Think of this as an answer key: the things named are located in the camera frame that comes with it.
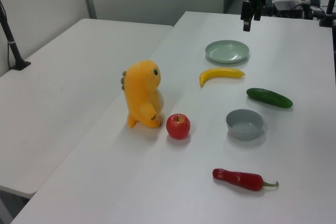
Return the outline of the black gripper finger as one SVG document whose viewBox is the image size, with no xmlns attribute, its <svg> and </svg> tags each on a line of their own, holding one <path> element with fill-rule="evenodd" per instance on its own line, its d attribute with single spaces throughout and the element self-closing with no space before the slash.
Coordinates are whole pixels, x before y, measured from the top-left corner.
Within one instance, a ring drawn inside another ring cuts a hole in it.
<svg viewBox="0 0 336 224">
<path fill-rule="evenodd" d="M 250 31 L 252 3 L 250 1 L 243 1 L 241 8 L 240 19 L 243 21 L 243 31 Z"/>
<path fill-rule="evenodd" d="M 255 21 L 260 21 L 261 12 L 262 12 L 262 1 L 261 0 L 255 0 L 254 1 L 254 20 Z"/>
</svg>

